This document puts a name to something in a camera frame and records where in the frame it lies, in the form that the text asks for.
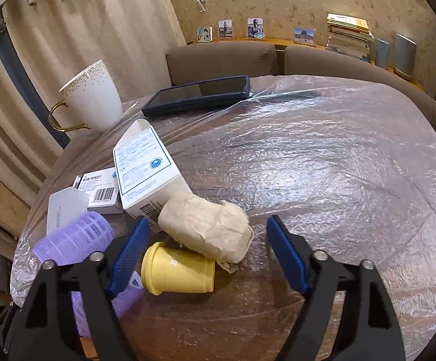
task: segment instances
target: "photo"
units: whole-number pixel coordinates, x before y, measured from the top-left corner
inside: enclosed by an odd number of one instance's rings
[[[219,38],[233,38],[233,22],[231,19],[218,21]]]
[[[313,36],[315,30],[308,30],[306,28],[295,28],[295,42],[308,43],[314,45]]]
[[[248,38],[263,39],[263,18],[249,17],[248,18]]]
[[[213,29],[211,27],[198,28],[198,42],[211,42],[213,40]]]

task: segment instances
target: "sofa backrest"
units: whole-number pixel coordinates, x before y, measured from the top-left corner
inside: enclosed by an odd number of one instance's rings
[[[265,42],[211,42],[181,46],[166,54],[173,85],[220,77],[278,75],[275,46]]]
[[[386,84],[406,95],[436,130],[436,102],[394,73],[353,57],[303,45],[285,49],[285,74],[342,77]]]

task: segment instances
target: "silver screw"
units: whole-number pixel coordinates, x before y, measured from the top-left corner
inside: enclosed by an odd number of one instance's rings
[[[325,261],[328,259],[328,254],[322,250],[316,250],[315,252],[313,252],[313,256],[316,260]]]
[[[93,262],[99,262],[104,258],[104,254],[101,251],[96,251],[93,252],[90,255],[90,260],[92,260]]]
[[[361,265],[367,270],[373,270],[375,268],[375,265],[369,259],[365,259],[364,261],[362,261]]]
[[[55,263],[53,260],[45,260],[44,263],[42,264],[41,268],[44,270],[49,270],[52,269],[54,267]]]

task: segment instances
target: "yellow book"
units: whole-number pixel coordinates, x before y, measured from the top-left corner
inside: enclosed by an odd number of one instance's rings
[[[336,15],[334,13],[328,13],[327,17],[328,24],[333,25],[343,25],[348,28],[356,28],[360,31],[369,32],[368,24],[364,19],[358,19],[357,17]]]

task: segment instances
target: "plastic table cover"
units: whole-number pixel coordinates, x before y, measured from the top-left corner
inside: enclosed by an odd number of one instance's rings
[[[11,278],[22,305],[39,268],[48,197],[77,174],[113,166],[112,149],[149,97],[103,134],[82,134],[56,162],[19,240]],[[225,110],[151,121],[191,189],[243,207],[255,239],[240,270],[216,270],[212,294],[146,294],[121,319],[138,355],[171,361],[273,360],[303,298],[289,289],[265,237],[278,214],[335,260],[373,260],[400,321],[408,359],[436,331],[436,133],[405,95],[383,84],[315,76],[252,79]],[[115,232],[127,214],[105,216]],[[165,238],[161,233],[158,238]],[[336,334],[342,295],[318,358]]]

